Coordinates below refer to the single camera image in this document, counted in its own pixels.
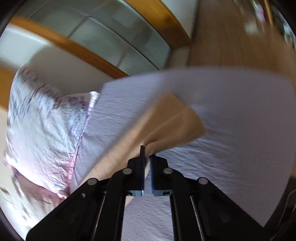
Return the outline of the white floral pillow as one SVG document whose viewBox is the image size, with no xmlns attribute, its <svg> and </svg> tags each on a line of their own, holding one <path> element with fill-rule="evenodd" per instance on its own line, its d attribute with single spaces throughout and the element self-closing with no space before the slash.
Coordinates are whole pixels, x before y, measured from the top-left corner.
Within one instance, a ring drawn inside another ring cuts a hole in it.
<svg viewBox="0 0 296 241">
<path fill-rule="evenodd" d="M 81 136 L 98 97 L 96 91 L 63 96 L 23 66 L 10 90 L 4 163 L 65 199 Z"/>
</svg>

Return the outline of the tan shirt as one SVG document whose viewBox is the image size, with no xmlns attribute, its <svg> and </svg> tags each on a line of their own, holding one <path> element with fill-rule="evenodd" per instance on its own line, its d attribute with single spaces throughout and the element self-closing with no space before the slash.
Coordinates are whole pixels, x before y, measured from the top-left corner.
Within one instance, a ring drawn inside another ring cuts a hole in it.
<svg viewBox="0 0 296 241">
<path fill-rule="evenodd" d="M 86 178 L 103 180 L 139 156 L 147 156 L 192 142 L 206 133 L 195 111 L 168 93 L 151 106 L 136 124 L 94 165 Z"/>
</svg>

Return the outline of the wooden framed glass door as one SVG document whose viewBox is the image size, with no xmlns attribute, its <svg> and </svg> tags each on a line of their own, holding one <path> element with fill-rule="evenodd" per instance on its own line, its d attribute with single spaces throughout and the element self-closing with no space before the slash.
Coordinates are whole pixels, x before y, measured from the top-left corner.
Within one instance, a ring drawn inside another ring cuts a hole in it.
<svg viewBox="0 0 296 241">
<path fill-rule="evenodd" d="M 24 1 L 11 23 L 112 78 L 161 70 L 191 45 L 163 1 Z"/>
</svg>

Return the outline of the lavender bed sheet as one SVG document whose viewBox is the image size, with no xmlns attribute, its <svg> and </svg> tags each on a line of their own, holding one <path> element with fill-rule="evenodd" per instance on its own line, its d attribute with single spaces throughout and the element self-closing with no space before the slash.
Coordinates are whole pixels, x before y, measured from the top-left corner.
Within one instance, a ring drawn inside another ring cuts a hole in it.
<svg viewBox="0 0 296 241">
<path fill-rule="evenodd" d="M 264 239 L 295 159 L 293 82 L 277 74 L 234 68 L 190 68 L 107 82 L 81 138 L 70 190 L 140 119 L 172 93 L 200 117 L 206 134 L 159 155 L 185 177 L 205 177 L 257 221 Z"/>
</svg>

